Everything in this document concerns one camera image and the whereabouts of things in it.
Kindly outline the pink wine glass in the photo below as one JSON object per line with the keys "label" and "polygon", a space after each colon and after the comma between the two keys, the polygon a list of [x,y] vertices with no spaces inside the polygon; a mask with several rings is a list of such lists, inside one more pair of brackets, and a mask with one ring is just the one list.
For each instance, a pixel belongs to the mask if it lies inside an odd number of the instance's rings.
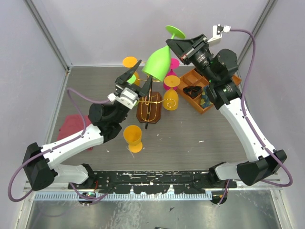
{"label": "pink wine glass", "polygon": [[171,58],[170,68],[166,76],[170,76],[170,75],[177,76],[177,73],[174,70],[177,69],[179,66],[180,66],[179,60],[175,58]]}

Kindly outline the orange wine glass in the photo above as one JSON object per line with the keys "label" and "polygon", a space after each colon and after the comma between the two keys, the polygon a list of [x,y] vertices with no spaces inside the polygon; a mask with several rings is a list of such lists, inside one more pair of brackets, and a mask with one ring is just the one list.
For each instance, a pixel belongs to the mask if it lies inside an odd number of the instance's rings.
{"label": "orange wine glass", "polygon": [[[122,64],[126,68],[132,68],[137,62],[138,62],[138,60],[135,57],[128,56],[123,59]],[[133,84],[140,86],[140,77],[139,77],[138,72],[135,71],[134,75],[136,76],[137,80]]]}
{"label": "orange wine glass", "polygon": [[142,130],[137,125],[130,125],[124,129],[123,137],[132,153],[139,153],[142,150]]}
{"label": "orange wine glass", "polygon": [[180,82],[180,78],[175,75],[169,75],[165,77],[164,83],[169,87],[163,97],[163,107],[166,110],[174,111],[178,108],[179,96],[174,88],[177,87]]}

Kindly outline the green wine glass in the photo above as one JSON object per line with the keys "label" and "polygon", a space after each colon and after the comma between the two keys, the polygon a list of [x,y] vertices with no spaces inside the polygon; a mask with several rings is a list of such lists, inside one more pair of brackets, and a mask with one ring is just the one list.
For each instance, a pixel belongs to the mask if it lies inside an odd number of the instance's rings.
{"label": "green wine glass", "polygon": [[[166,30],[171,34],[171,39],[175,37],[185,39],[185,34],[178,28],[172,25],[166,25]],[[171,54],[170,47],[166,44],[164,47],[156,50],[150,55],[142,72],[146,75],[151,75],[154,79],[163,82],[170,68]]]}
{"label": "green wine glass", "polygon": [[135,83],[136,80],[137,80],[136,76],[133,75],[130,79],[127,80],[127,83],[133,84],[133,83]]}

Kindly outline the green wine glass front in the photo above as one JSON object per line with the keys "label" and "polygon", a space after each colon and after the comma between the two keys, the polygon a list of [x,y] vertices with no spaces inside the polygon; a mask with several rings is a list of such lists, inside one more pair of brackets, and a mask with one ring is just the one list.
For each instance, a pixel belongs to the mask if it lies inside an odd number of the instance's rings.
{"label": "green wine glass front", "polygon": [[[178,28],[172,25],[166,25],[166,30],[171,34],[171,39],[175,37],[185,39],[185,34]],[[154,79],[163,82],[170,68],[171,54],[170,47],[166,44],[164,47],[156,50],[150,55],[142,72],[146,75],[151,75]]]}

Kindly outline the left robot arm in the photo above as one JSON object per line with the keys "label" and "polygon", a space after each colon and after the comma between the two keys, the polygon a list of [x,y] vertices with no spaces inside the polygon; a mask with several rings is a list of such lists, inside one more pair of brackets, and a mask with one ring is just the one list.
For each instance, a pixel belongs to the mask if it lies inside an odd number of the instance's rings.
{"label": "left robot arm", "polygon": [[150,76],[143,87],[127,81],[134,75],[141,61],[115,80],[115,92],[108,95],[106,102],[93,102],[88,119],[91,124],[60,141],[27,147],[23,162],[24,172],[30,187],[39,191],[52,183],[73,183],[84,189],[95,185],[96,175],[88,164],[64,165],[63,161],[94,146],[114,139],[121,131],[121,123],[140,98],[148,95],[152,84]]}

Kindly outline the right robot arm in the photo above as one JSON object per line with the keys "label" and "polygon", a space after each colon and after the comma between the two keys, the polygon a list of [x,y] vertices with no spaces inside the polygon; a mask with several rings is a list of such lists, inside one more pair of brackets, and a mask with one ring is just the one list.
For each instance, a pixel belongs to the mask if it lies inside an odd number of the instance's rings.
{"label": "right robot arm", "polygon": [[242,93],[232,80],[238,70],[236,53],[222,49],[212,55],[203,34],[192,39],[167,39],[166,43],[183,64],[192,63],[209,82],[206,88],[209,101],[230,123],[246,153],[246,162],[223,162],[211,167],[211,186],[219,188],[228,179],[241,180],[251,186],[275,174],[287,155],[265,139],[247,111]]}

